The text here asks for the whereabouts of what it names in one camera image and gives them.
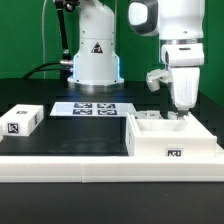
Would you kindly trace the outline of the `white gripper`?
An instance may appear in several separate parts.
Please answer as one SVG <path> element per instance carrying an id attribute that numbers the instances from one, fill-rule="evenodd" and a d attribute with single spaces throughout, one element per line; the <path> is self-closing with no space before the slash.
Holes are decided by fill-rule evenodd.
<path id="1" fill-rule="evenodd" d="M 182 119 L 196 104 L 200 67 L 204 64 L 203 44 L 165 44 L 161 48 L 162 62 L 171 76 L 171 95 Z"/>

